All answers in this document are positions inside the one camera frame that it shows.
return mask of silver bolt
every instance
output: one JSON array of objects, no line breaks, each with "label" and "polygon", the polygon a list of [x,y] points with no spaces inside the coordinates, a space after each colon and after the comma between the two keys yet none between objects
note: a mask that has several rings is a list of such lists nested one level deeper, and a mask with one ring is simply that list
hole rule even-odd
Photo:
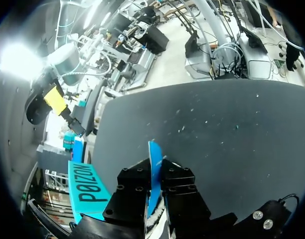
[{"label": "silver bolt", "polygon": [[252,217],[254,220],[260,220],[262,217],[263,217],[263,212],[261,211],[255,211],[253,214],[252,214]]},{"label": "silver bolt", "polygon": [[265,222],[263,223],[263,228],[264,228],[265,230],[271,229],[272,226],[273,226],[273,221],[272,221],[271,219],[267,219],[267,220],[265,220]]}]

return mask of metal frame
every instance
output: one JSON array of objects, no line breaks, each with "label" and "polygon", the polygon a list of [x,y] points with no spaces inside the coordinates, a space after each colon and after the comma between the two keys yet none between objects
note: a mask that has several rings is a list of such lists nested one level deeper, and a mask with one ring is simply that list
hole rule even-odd
[{"label": "metal frame", "polygon": [[[48,188],[52,188],[58,191],[63,191],[66,193],[69,193],[68,191],[68,174],[64,174],[64,173],[57,173],[55,171],[49,171],[48,169],[46,169],[44,171],[44,175],[45,175],[45,184]],[[65,179],[66,180],[66,184],[63,184],[61,181],[61,179]]]}]

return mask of hose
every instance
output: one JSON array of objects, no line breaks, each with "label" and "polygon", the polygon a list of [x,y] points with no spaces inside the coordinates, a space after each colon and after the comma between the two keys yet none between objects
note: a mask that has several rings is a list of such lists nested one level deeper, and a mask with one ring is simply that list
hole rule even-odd
[{"label": "hose", "polygon": [[254,4],[251,2],[251,0],[248,1],[250,3],[250,5],[254,8],[254,10],[259,14],[260,17],[262,17],[262,19],[266,22],[266,24],[273,29],[284,41],[286,41],[289,45],[291,45],[292,47],[300,50],[300,51],[304,51],[304,48],[301,46],[297,46],[294,43],[290,42],[289,40],[287,40],[284,36],[282,36],[277,30],[274,29],[274,27],[268,22],[268,20],[265,19],[265,17],[260,13],[260,11],[254,6]]},{"label": "hose", "polygon": [[230,70],[232,70],[235,66],[239,66],[240,64],[241,64],[241,55],[240,55],[240,53],[236,50],[236,49],[234,49],[234,48],[232,48],[232,47],[230,47],[230,46],[226,46],[226,45],[221,45],[221,46],[219,46],[217,49],[215,49],[214,51],[213,51],[213,57],[215,58],[215,56],[216,56],[216,54],[218,53],[218,51],[220,50],[220,49],[229,49],[229,50],[232,50],[232,51],[234,51],[236,54],[237,54],[237,56],[238,56],[238,58],[239,58],[239,60],[238,60],[238,63],[236,64],[236,65],[232,65],[231,66],[231,68],[226,68],[226,69],[224,69],[224,68],[222,68],[223,70],[228,70],[228,71],[230,71]]},{"label": "hose", "polygon": [[109,57],[107,55],[104,55],[104,57],[107,59],[108,61],[108,69],[107,71],[103,72],[103,73],[87,73],[87,72],[69,72],[69,73],[66,73],[64,75],[61,75],[61,77],[64,77],[64,76],[73,76],[73,75],[85,75],[85,76],[104,76],[106,75],[108,72],[110,72],[110,70],[112,69],[112,61],[109,59]]}]

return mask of white cable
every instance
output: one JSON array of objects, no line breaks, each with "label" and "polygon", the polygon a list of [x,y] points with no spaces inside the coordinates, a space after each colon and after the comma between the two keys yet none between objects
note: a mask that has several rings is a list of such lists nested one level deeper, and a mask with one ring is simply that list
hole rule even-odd
[{"label": "white cable", "polygon": [[244,52],[243,52],[243,50],[241,49],[241,47],[238,46],[238,44],[236,44],[236,43],[234,43],[234,42],[227,42],[227,43],[222,44],[221,46],[226,46],[226,45],[234,45],[234,46],[236,46],[236,47],[242,52],[242,56],[241,56],[241,57],[243,57]]},{"label": "white cable", "polygon": [[[215,49],[214,51],[213,51],[213,57],[215,58],[215,55],[218,53],[218,51],[220,50],[220,49],[229,49],[229,50],[232,50],[232,51],[234,51],[234,52],[236,52],[237,53],[237,56],[238,56],[238,58],[239,58],[239,60],[238,60],[238,63],[236,64],[236,66],[239,66],[240,64],[241,64],[241,55],[240,55],[240,53],[236,50],[236,49],[234,49],[234,48],[232,48],[232,47],[230,47],[230,46],[219,46],[217,49]],[[233,67],[235,67],[235,65],[232,65],[230,68],[226,68],[226,69],[224,69],[224,68],[222,68],[222,70],[231,70],[231,69],[233,69]]]},{"label": "white cable", "polygon": [[98,74],[95,74],[95,73],[87,73],[87,72],[69,72],[69,73],[66,73],[64,75],[62,75],[61,77],[64,77],[64,76],[72,76],[72,75],[86,75],[86,76],[104,76],[106,75],[108,72],[110,72],[110,70],[112,69],[112,62],[111,60],[109,59],[109,57],[107,55],[104,55],[104,57],[107,59],[108,61],[108,69],[107,71],[103,72],[103,73],[98,73]]},{"label": "white cable", "polygon": [[290,42],[289,40],[287,40],[284,36],[282,36],[277,30],[274,29],[274,27],[268,22],[268,20],[265,19],[265,17],[259,13],[258,9],[254,6],[254,4],[251,2],[251,0],[248,0],[248,2],[250,3],[250,5],[254,8],[254,10],[259,14],[260,17],[262,17],[262,19],[266,22],[266,24],[273,29],[284,41],[286,41],[289,45],[291,45],[292,47],[300,50],[300,51],[304,51],[304,48],[301,46],[297,46],[294,43]]}]

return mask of black table surface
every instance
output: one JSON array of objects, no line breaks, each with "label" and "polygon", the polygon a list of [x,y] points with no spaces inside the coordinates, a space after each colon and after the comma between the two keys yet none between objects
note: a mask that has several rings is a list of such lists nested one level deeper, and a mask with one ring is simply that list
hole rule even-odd
[{"label": "black table surface", "polygon": [[268,200],[305,193],[304,87],[217,80],[108,102],[92,164],[111,193],[122,168],[148,158],[149,140],[191,168],[212,218],[242,220]]}]

